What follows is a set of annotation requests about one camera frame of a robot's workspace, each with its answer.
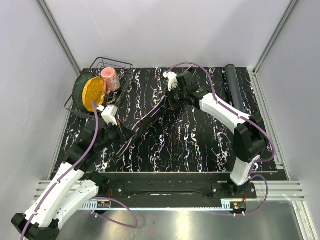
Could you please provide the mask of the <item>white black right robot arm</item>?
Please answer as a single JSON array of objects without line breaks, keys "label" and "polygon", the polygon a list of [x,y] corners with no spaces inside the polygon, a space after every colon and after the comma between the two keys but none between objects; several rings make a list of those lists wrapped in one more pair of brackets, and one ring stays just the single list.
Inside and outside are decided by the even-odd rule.
[{"label": "white black right robot arm", "polygon": [[164,72],[163,77],[168,80],[166,95],[172,109],[189,104],[211,115],[233,133],[232,151],[236,160],[227,192],[230,197],[239,198],[245,192],[244,184],[250,179],[254,161],[258,160],[267,148],[262,117],[258,114],[250,116],[235,109],[213,94],[208,85],[199,87],[191,69],[180,74]]}]

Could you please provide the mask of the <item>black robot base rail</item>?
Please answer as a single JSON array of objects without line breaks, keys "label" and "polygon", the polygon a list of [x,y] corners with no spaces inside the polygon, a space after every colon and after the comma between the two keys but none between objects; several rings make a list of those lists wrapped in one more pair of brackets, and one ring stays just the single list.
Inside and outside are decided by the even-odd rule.
[{"label": "black robot base rail", "polygon": [[254,183],[236,186],[230,173],[106,172],[87,173],[98,197],[111,197],[130,208],[212,208],[221,200],[255,200]]}]

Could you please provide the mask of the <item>black sport racket bag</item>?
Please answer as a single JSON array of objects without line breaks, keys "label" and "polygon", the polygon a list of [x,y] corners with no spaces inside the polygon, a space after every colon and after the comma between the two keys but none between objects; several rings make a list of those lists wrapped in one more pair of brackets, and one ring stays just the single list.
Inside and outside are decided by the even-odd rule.
[{"label": "black sport racket bag", "polygon": [[[190,96],[192,97],[192,104],[195,103],[195,99],[192,96],[193,93],[196,92],[198,88],[198,83],[196,83],[193,79],[195,74],[195,68],[189,67],[186,71],[177,74],[178,81],[178,89],[188,88],[190,91]],[[121,146],[121,148],[116,153],[116,156],[121,157],[127,151],[129,147],[131,147],[135,142],[137,142],[142,135],[149,130],[149,128],[156,123],[161,117],[168,114],[171,110],[165,95],[160,99],[159,103],[155,105],[152,110],[145,115],[142,119],[140,119],[131,129],[131,133],[129,134],[129,139]]]}]

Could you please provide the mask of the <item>black shuttlecock tube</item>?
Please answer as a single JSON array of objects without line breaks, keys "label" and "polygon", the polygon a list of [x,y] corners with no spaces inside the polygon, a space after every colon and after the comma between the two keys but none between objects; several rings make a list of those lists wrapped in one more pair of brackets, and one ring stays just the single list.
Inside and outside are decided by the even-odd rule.
[{"label": "black shuttlecock tube", "polygon": [[245,108],[236,67],[233,64],[228,64],[224,67],[224,71],[230,102],[235,109],[244,112]]}]

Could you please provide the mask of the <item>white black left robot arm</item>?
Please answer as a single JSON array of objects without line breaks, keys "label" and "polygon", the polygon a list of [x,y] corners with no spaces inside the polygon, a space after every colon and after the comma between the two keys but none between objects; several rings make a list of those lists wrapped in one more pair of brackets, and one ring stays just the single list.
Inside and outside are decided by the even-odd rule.
[{"label": "white black left robot arm", "polygon": [[64,223],[93,198],[111,197],[109,179],[97,171],[89,173],[100,152],[125,135],[119,126],[88,126],[67,151],[54,178],[36,202],[16,213],[11,223],[22,240],[55,240]]}]

